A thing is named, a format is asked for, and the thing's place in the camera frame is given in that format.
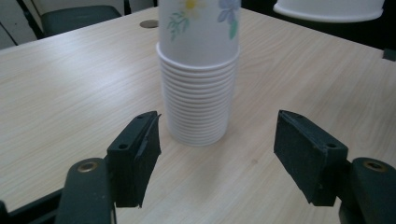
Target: chair seat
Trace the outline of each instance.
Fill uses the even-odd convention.
[[[72,7],[44,13],[41,21],[44,36],[52,36],[119,17],[111,6]]]

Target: blue flower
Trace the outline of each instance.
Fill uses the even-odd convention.
[[[239,0],[219,0],[219,7],[222,9],[218,22],[226,21],[229,24],[235,22],[235,12],[239,9]]]

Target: yellow flower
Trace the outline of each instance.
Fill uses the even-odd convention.
[[[199,17],[198,8],[205,7],[205,0],[180,0],[182,11],[187,18],[197,19]]]

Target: wooden table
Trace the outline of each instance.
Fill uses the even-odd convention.
[[[140,113],[166,114],[149,9],[0,51],[0,199],[9,211],[63,187],[77,161],[103,158]],[[396,165],[396,63],[382,51],[243,10],[240,71],[225,136],[187,147],[160,120],[163,154],[142,209],[119,223],[339,223],[306,202],[273,153],[279,109]]]

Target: dark background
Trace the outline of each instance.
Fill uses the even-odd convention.
[[[329,35],[371,46],[396,50],[396,0],[385,0],[382,16],[373,21],[327,23],[303,21],[273,11],[276,0],[242,0],[242,7],[271,17],[290,21]]]

